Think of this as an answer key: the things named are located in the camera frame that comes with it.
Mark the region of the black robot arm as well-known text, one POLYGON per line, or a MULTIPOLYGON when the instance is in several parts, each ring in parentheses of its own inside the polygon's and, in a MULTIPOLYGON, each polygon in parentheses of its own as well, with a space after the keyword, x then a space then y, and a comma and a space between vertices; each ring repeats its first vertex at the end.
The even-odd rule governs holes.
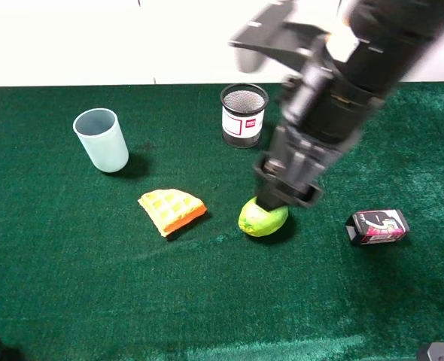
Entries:
POLYGON ((444 1, 358 1, 333 31, 287 21, 273 5, 248 46, 297 71, 284 84, 281 121, 256 164, 257 204, 307 207, 315 180, 359 140, 366 120, 444 34, 444 1))

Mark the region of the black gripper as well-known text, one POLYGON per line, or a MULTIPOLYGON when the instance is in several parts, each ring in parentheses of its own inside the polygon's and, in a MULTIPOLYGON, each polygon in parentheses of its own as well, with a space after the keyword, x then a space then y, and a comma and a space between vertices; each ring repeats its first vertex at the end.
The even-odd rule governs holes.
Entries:
POLYGON ((277 125, 269 149, 254 164, 257 204, 262 208, 313 206, 322 194, 316 178, 356 143, 356 130, 345 140, 330 144, 288 123, 277 125))

